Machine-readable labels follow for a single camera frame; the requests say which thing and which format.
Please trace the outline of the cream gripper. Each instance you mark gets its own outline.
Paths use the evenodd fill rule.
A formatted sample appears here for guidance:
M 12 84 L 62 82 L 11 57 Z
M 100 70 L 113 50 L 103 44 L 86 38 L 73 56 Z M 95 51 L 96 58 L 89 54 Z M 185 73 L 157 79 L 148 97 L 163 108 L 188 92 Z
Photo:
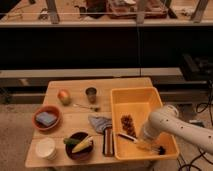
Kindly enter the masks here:
M 140 129 L 140 140 L 137 141 L 137 147 L 143 150 L 150 150 L 152 145 L 147 141 L 154 141 L 159 135 L 159 130 L 154 128 L 149 121 L 145 122 Z

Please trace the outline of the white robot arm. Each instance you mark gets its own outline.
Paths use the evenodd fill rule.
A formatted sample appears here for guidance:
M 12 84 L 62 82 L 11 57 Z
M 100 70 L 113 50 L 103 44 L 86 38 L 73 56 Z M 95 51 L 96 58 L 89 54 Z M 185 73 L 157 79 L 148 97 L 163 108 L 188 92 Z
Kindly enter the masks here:
M 173 105 L 165 105 L 152 111 L 141 126 L 138 140 L 152 143 L 162 132 L 181 137 L 213 155 L 213 130 L 180 120 L 179 111 Z

